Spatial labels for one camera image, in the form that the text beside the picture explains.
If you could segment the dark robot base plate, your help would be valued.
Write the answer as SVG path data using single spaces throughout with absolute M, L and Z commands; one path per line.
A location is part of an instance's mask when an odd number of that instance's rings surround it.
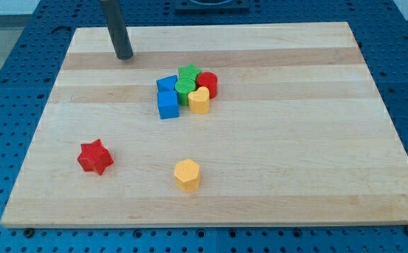
M 174 12 L 188 13 L 218 13 L 224 11 L 248 11 L 249 0 L 175 0 Z

